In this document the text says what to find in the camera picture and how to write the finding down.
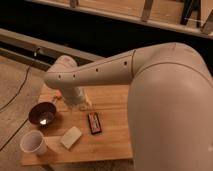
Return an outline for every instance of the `white cup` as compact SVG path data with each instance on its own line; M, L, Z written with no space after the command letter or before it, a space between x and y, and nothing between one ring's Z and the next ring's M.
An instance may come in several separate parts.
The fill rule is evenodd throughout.
M25 134L20 141L21 150L25 153L42 155L47 151L42 132L33 130Z

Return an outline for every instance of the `dark bowl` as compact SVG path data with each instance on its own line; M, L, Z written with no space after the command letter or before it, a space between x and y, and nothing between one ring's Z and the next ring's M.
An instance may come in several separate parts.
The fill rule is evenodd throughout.
M55 119L55 115L55 105L50 102L42 102L31 109L28 119L34 125L45 126Z

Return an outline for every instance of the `floor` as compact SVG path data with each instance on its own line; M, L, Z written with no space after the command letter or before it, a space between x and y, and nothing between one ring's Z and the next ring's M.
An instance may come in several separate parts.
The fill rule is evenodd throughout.
M27 66L0 56L0 108L17 92ZM20 165L19 142L29 128L29 110L37 103L44 71L31 68L26 84L17 98L0 111L0 171L43 171L40 166ZM131 160L52 165L55 171L133 171Z

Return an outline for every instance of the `white sponge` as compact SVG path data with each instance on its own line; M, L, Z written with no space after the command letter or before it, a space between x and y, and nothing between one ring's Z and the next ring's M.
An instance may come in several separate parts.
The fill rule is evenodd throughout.
M75 126L70 128L61 138L61 143L67 148L70 147L81 137L82 132Z

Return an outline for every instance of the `wooden tabletop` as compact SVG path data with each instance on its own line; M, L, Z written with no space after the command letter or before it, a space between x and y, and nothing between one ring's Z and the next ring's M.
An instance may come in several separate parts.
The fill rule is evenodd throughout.
M85 87L85 92L93 108L99 113L102 133L91 135L87 120L89 111L68 108L63 100L56 103L57 117L46 128L39 129L45 135L48 151L38 157L23 154L22 165L56 164L67 162L87 162L99 160L130 159L132 151L127 124L128 86ZM42 88L39 102L51 101L55 91ZM60 144L62 135L71 127L79 128L83 135L70 150Z

